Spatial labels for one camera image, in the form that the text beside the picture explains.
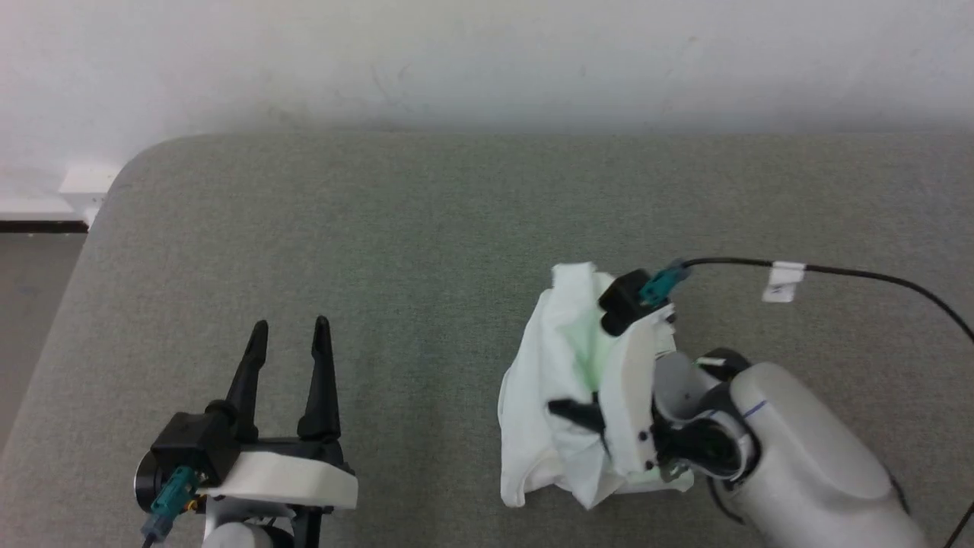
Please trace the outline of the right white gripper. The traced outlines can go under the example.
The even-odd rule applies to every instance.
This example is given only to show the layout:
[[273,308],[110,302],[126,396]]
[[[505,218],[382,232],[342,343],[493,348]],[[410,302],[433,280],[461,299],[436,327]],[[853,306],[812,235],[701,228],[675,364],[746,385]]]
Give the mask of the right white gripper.
[[549,413],[598,434],[620,476],[642,474],[657,462],[650,431],[654,371],[659,358],[676,351],[669,322],[674,312],[669,303],[616,337],[606,357],[606,420],[598,392],[588,403],[572,398],[547,402]]

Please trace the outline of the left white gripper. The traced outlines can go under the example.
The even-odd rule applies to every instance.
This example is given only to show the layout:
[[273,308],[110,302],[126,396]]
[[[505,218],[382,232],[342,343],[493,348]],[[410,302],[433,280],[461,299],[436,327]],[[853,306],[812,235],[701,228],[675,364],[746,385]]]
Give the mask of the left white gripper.
[[226,396],[236,410],[236,438],[245,445],[228,476],[217,486],[217,496],[354,510],[359,483],[337,441],[341,422],[332,334],[326,317],[319,316],[314,323],[312,381],[297,426],[301,440],[255,443],[259,437],[254,422],[259,372],[266,363],[269,333],[267,320],[255,323]]

